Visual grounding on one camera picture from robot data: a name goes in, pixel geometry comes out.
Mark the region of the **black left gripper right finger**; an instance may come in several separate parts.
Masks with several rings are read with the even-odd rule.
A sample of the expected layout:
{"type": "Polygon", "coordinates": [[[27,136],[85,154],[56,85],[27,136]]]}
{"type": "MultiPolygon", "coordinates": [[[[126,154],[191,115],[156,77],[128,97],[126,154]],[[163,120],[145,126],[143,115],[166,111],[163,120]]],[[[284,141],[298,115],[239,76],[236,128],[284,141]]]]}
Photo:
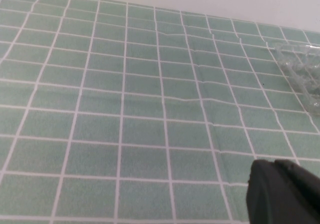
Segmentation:
{"type": "Polygon", "coordinates": [[[304,195],[320,196],[320,178],[288,159],[276,159],[275,165],[293,181],[294,186],[304,195]]]}

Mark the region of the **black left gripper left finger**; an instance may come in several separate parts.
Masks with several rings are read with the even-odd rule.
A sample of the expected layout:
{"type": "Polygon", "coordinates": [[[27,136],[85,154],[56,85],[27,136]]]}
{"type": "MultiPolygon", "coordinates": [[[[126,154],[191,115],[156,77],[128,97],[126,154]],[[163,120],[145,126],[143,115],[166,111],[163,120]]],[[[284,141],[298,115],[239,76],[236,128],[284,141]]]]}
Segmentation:
{"type": "Polygon", "coordinates": [[[251,224],[320,222],[320,196],[302,194],[275,161],[252,162],[246,207],[251,224]]]}

